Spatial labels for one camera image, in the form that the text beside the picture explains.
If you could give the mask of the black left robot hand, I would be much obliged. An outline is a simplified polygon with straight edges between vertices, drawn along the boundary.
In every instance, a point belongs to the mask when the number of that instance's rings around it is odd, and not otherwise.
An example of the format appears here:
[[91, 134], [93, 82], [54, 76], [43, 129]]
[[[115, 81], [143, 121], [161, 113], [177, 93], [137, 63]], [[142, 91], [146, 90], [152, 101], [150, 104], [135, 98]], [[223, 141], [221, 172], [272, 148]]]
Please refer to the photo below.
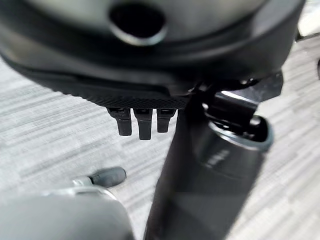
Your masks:
[[31, 81], [107, 109], [121, 136], [176, 129], [146, 240], [223, 240], [274, 140], [303, 0], [3, 0], [0, 56]]

